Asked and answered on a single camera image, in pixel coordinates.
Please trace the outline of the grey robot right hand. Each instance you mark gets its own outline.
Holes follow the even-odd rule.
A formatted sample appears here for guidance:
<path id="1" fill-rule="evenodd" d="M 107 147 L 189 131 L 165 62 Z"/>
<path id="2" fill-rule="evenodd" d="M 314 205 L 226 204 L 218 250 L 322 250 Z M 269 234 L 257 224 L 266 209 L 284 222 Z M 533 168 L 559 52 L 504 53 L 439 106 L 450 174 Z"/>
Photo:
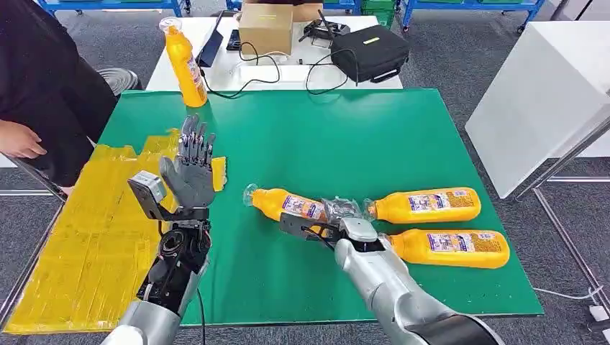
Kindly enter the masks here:
<path id="1" fill-rule="evenodd" d="M 354 199 L 335 196 L 333 199 L 322 198 L 321 201 L 328 224 L 338 226 L 343 218 L 365 219 L 364 213 Z"/>

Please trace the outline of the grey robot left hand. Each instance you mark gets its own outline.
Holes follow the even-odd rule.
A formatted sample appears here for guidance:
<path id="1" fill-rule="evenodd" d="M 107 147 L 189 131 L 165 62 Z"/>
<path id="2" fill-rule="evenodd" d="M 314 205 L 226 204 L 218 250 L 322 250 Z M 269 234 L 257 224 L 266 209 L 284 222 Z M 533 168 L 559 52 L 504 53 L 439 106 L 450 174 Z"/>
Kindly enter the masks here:
<path id="1" fill-rule="evenodd" d="M 212 152 L 216 134 L 206 134 L 206 123 L 197 115 L 188 115 L 178 138 L 174 159 L 161 157 L 160 174 L 178 205 L 205 208 L 215 197 Z"/>

